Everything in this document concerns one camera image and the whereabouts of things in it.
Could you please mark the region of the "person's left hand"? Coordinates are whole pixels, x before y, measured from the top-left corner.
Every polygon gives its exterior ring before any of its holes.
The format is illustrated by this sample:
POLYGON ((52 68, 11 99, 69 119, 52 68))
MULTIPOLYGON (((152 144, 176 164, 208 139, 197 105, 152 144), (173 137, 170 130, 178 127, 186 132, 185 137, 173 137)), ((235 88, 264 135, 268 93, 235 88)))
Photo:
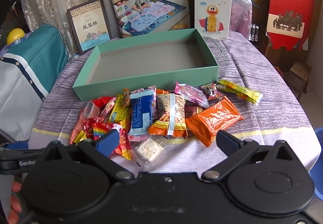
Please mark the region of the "person's left hand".
MULTIPOLYGON (((12 192, 18 193, 21 191, 22 185, 16 181, 13 182, 12 192)), ((8 215, 9 224, 17 224, 19 221, 19 214, 22 213, 22 207, 19 199, 15 195, 10 197, 10 212, 8 215)))

